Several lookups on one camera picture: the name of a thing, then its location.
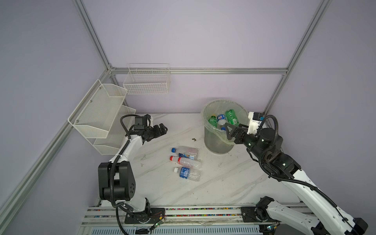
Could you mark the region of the green bottle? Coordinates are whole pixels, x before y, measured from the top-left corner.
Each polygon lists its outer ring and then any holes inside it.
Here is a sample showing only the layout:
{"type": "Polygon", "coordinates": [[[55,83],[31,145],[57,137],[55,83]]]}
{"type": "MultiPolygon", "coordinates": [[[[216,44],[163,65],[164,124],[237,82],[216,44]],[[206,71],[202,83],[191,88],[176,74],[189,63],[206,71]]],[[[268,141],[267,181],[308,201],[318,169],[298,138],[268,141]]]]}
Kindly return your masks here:
{"type": "Polygon", "coordinates": [[[235,125],[235,126],[238,126],[239,125],[239,120],[236,116],[236,113],[233,109],[230,109],[228,111],[225,112],[225,116],[226,116],[226,119],[227,121],[231,124],[231,125],[235,125]]]}
{"type": "Polygon", "coordinates": [[[211,126],[213,126],[214,128],[217,128],[217,117],[215,115],[212,115],[209,120],[208,120],[209,124],[211,126]]]}

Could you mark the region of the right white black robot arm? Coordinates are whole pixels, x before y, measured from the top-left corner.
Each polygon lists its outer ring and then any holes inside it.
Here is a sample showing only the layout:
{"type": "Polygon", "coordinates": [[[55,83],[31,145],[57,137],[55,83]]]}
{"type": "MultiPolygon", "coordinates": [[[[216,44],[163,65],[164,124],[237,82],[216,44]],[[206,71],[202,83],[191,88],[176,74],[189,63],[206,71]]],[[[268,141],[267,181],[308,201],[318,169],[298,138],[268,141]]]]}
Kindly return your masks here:
{"type": "Polygon", "coordinates": [[[363,235],[368,229],[366,221],[354,218],[342,210],[323,193],[289,155],[281,152],[283,138],[278,124],[274,128],[259,127],[249,134],[246,126],[226,123],[229,140],[243,144],[252,160],[258,162],[268,177],[283,183],[294,192],[313,212],[313,216],[284,208],[271,197],[263,197],[255,208],[255,217],[260,221],[269,219],[285,223],[306,235],[363,235]]]}

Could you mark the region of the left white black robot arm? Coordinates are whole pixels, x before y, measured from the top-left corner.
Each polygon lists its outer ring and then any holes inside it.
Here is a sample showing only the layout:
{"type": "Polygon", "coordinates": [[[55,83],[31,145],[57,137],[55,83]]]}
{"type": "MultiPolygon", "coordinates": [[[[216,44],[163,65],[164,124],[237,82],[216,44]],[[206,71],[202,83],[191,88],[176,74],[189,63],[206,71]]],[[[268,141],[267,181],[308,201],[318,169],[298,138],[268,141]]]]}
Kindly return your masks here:
{"type": "Polygon", "coordinates": [[[107,200],[112,207],[127,213],[150,214],[147,198],[136,191],[136,179],[131,166],[131,158],[145,142],[161,137],[168,132],[164,124],[125,129],[125,143],[117,154],[108,162],[98,167],[99,197],[107,200]]]}

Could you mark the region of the grey mesh waste bin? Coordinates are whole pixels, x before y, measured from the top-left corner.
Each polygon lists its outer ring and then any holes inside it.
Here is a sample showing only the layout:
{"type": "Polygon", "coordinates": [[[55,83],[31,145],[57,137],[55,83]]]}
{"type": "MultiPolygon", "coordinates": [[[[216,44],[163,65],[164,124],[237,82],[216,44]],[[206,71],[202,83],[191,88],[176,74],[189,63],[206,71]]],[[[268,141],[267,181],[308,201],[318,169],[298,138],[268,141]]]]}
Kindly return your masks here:
{"type": "Polygon", "coordinates": [[[225,154],[230,152],[234,145],[221,143],[219,139],[214,138],[208,131],[204,130],[204,143],[208,150],[216,154],[225,154]]]}

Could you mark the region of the translucent green bin liner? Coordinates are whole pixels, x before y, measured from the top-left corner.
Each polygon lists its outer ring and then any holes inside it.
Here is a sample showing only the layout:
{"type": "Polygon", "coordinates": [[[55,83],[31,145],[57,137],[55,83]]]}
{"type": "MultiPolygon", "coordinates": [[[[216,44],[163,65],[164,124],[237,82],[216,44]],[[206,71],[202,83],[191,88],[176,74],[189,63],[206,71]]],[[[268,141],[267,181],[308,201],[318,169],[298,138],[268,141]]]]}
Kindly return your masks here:
{"type": "Polygon", "coordinates": [[[248,124],[248,111],[244,107],[242,107],[240,104],[225,100],[225,99],[218,99],[209,102],[201,111],[201,116],[203,119],[205,131],[208,131],[209,134],[214,136],[214,138],[219,139],[221,143],[227,144],[227,145],[234,145],[234,139],[231,141],[227,140],[226,131],[220,130],[218,128],[214,128],[211,126],[208,122],[209,118],[212,115],[215,115],[216,117],[220,114],[225,114],[226,111],[233,109],[236,113],[236,116],[239,120],[239,123],[247,125],[248,124]]]}

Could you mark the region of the clear bottle blue cap sideways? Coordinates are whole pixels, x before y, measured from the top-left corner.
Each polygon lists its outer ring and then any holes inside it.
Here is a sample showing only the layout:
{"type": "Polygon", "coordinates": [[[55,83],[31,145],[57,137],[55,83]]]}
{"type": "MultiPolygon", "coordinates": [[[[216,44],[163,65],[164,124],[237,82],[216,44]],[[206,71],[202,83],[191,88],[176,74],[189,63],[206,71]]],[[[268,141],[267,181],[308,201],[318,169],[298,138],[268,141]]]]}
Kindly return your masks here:
{"type": "Polygon", "coordinates": [[[191,160],[197,160],[199,150],[187,146],[179,146],[171,149],[172,153],[177,154],[179,157],[189,158],[191,160]]]}

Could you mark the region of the clear bottle red white label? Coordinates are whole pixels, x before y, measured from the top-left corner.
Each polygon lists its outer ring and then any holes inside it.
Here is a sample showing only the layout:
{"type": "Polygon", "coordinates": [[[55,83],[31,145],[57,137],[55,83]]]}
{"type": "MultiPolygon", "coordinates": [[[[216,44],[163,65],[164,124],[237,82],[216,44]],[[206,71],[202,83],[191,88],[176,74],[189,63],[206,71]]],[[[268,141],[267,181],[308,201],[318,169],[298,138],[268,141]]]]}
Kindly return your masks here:
{"type": "Polygon", "coordinates": [[[175,162],[181,166],[193,168],[193,169],[201,169],[202,163],[200,161],[192,160],[185,157],[178,157],[178,156],[170,156],[170,161],[175,162]]]}

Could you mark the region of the clear bottle blue label angled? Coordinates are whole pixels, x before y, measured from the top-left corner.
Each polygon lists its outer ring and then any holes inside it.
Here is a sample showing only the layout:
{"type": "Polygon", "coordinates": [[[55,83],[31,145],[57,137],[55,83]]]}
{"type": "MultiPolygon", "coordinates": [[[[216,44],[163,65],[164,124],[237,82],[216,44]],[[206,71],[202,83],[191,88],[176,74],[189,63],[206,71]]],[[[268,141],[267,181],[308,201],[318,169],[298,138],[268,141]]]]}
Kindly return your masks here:
{"type": "Polygon", "coordinates": [[[175,167],[173,171],[182,179],[187,179],[195,182],[198,182],[200,180],[201,171],[199,170],[188,167],[175,167]]]}

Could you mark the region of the lower white mesh shelf basket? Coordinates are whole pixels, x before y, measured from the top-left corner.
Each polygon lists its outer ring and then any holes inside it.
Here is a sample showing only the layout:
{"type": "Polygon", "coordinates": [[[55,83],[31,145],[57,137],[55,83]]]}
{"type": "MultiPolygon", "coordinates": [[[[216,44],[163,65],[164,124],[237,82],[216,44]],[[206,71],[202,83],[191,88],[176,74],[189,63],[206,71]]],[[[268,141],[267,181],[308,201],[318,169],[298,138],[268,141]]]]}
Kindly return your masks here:
{"type": "Polygon", "coordinates": [[[127,137],[126,133],[120,123],[120,118],[125,115],[135,114],[136,109],[128,106],[121,106],[116,118],[110,128],[109,134],[105,139],[96,139],[93,147],[101,155],[115,155],[120,151],[122,145],[125,143],[127,137]]]}

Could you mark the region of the white mesh shelf basket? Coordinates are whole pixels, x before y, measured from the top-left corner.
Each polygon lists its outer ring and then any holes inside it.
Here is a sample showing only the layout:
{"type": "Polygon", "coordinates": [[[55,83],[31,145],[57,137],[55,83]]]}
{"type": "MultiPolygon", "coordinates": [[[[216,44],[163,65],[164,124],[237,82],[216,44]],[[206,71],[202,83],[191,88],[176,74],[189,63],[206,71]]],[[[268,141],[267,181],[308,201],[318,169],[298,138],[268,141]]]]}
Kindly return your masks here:
{"type": "Polygon", "coordinates": [[[105,139],[126,94],[123,87],[97,80],[71,113],[68,123],[86,139],[105,139]]]}
{"type": "Polygon", "coordinates": [[[115,155],[120,151],[122,145],[125,143],[127,137],[126,133],[120,123],[120,118],[125,115],[135,114],[136,109],[128,106],[121,106],[116,118],[110,128],[109,134],[105,139],[96,139],[93,147],[101,155],[115,155]]]}

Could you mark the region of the upper white mesh shelf basket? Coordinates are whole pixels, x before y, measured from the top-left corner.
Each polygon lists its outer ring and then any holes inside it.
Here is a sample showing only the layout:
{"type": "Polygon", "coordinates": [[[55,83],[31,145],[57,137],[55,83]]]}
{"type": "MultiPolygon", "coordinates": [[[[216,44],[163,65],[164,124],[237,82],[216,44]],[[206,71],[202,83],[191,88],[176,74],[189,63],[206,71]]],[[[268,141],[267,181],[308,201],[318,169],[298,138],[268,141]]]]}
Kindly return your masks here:
{"type": "Polygon", "coordinates": [[[105,139],[126,94],[123,87],[97,80],[71,113],[68,123],[86,139],[105,139]]]}

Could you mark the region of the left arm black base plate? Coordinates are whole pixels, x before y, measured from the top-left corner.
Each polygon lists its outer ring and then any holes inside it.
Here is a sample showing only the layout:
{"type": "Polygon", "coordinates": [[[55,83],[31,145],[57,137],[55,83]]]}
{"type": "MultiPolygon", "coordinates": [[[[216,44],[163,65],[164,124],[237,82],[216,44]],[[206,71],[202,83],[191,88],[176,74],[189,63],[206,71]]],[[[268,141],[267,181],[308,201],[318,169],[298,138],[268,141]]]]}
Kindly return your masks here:
{"type": "Polygon", "coordinates": [[[150,212],[135,212],[127,214],[124,220],[125,224],[155,224],[159,222],[160,217],[165,217],[164,208],[151,208],[150,212]]]}

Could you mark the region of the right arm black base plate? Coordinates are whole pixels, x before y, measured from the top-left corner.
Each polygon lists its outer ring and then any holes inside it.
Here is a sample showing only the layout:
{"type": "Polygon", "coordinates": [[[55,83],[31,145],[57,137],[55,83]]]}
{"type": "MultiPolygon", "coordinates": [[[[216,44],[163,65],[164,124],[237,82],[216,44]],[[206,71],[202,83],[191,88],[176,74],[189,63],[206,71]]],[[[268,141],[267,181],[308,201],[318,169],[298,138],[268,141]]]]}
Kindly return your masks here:
{"type": "Polygon", "coordinates": [[[241,217],[244,223],[275,223],[278,222],[265,215],[263,219],[258,218],[256,213],[256,207],[241,207],[241,217]]]}

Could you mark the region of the aluminium front rail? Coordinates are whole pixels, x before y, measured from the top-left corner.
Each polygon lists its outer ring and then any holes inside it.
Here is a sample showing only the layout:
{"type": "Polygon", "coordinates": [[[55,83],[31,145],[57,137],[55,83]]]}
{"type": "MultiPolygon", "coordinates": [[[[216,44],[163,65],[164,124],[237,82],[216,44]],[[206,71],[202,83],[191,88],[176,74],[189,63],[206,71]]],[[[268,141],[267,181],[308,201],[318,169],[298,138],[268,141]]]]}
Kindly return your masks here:
{"type": "Polygon", "coordinates": [[[241,207],[254,205],[157,206],[165,217],[155,224],[125,224],[124,211],[90,207],[79,228],[80,235],[273,235],[283,224],[244,223],[241,207]]]}

